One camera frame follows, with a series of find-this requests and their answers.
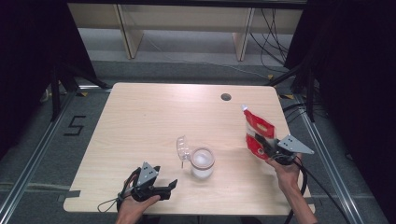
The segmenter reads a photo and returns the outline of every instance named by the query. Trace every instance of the open lid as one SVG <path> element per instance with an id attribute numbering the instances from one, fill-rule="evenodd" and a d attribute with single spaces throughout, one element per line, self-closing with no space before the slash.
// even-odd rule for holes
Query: open lid
<path id="1" fill-rule="evenodd" d="M 186 136 L 177 139 L 177 154 L 181 161 L 191 161 L 190 148 L 187 144 Z"/>

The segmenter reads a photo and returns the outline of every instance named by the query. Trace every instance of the black tape marking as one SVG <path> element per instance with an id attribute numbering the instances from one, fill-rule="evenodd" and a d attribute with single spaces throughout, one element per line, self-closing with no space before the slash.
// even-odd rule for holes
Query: black tape marking
<path id="1" fill-rule="evenodd" d="M 84 128 L 84 125 L 74 125 L 75 119 L 85 119 L 87 116 L 74 116 L 72 120 L 69 123 L 69 128 L 78 128 L 77 133 L 64 133 L 64 136 L 79 136 L 81 133 L 82 128 Z"/>

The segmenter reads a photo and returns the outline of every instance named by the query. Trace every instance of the white jar content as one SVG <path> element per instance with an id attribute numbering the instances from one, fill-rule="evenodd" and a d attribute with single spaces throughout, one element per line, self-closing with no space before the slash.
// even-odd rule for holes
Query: white jar content
<path id="1" fill-rule="evenodd" d="M 191 153 L 191 171 L 201 179 L 209 177 L 213 173 L 215 156 L 206 147 L 198 147 Z"/>

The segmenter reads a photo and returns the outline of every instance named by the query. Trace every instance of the wooden table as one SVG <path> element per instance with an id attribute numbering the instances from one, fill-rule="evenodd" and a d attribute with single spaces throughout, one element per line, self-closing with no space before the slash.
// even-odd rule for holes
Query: wooden table
<path id="1" fill-rule="evenodd" d="M 222 100 L 223 93 L 231 100 Z M 278 138 L 289 133 L 272 87 L 116 84 L 70 189 L 80 195 L 67 198 L 64 209 L 97 212 L 97 205 L 116 198 L 123 181 L 147 161 L 161 166 L 155 187 L 178 179 L 170 200 L 154 204 L 147 214 L 286 215 L 290 207 L 274 169 L 247 149 L 242 104 L 271 121 Z M 182 135 L 192 147 L 213 150 L 208 179 L 194 177 L 190 163 L 181 168 L 176 141 Z"/>

